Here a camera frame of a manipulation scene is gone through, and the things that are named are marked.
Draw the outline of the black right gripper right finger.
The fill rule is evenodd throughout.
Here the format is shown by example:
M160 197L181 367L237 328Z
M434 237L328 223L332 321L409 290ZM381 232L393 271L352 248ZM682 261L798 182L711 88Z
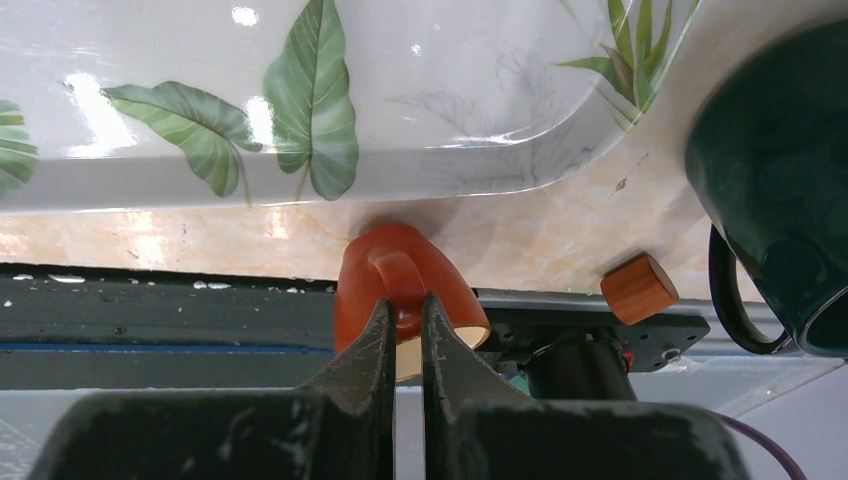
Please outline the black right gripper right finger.
M536 400L454 332L429 294L421 318L428 479L746 479L713 413L621 400Z

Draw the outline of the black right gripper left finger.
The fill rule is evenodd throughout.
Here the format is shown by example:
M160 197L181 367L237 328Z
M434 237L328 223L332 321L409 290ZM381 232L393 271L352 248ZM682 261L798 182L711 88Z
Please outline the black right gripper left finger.
M290 390L105 393L76 403L34 479L391 479L396 327L363 332Z

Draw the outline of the small orange cup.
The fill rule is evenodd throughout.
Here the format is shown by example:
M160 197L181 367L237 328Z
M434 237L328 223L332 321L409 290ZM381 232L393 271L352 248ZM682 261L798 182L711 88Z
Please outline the small orange cup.
M420 376L423 302L430 293L441 300L454 333L468 347L487 340L491 324L473 289L422 233L394 223L361 234L342 257L334 305L336 351L360 336L376 303L385 299L397 323L396 379Z

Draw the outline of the dark teal mug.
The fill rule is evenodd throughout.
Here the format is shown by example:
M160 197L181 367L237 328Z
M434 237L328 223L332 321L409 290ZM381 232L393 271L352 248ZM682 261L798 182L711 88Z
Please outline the dark teal mug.
M717 317L758 355L847 354L847 23L784 35L712 94L685 173Z

